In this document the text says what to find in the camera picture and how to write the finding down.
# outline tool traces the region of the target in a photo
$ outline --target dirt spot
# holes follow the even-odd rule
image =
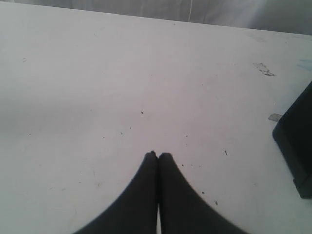
[[[263,63],[254,63],[254,66],[259,69],[266,76],[275,76]]]

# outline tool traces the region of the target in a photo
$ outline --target stain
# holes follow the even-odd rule
[[[302,63],[297,64],[298,67],[306,69],[306,70],[308,70],[310,72],[312,71],[312,60],[310,60],[310,59],[300,59],[299,61],[302,62]]]
[[[254,66],[266,76],[275,76],[263,63],[254,63]]]
[[[282,115],[279,114],[272,114],[269,116],[268,120],[271,120],[273,122],[279,122],[279,120],[282,118]]]

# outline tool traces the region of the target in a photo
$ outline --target white surface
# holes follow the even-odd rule
[[[151,150],[245,231],[311,233],[268,120],[311,58],[311,36],[0,2],[0,233],[74,232]]]

